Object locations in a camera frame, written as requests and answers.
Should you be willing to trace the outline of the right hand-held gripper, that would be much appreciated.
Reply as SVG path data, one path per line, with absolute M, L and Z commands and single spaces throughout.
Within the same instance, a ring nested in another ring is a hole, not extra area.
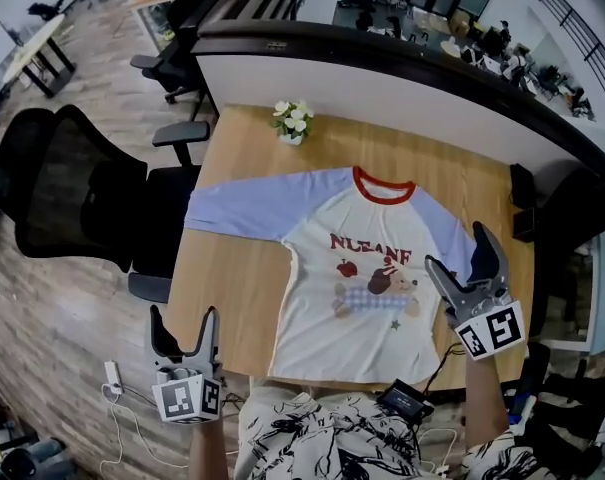
M 425 257 L 425 269 L 445 307 L 449 324 L 470 357 L 494 356 L 525 339 L 520 302 L 509 291 L 506 254 L 480 221 L 472 224 L 476 248 L 471 256 L 472 291 L 463 287 L 438 259 Z

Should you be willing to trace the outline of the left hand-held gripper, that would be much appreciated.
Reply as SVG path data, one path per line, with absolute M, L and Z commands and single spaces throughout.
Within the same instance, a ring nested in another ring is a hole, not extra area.
M 156 359 L 152 394 L 163 422 L 197 424 L 221 415 L 222 382 L 219 373 L 219 313 L 210 306 L 202 319 L 196 347 L 184 353 L 166 329 L 156 305 L 150 307 L 150 343 Z

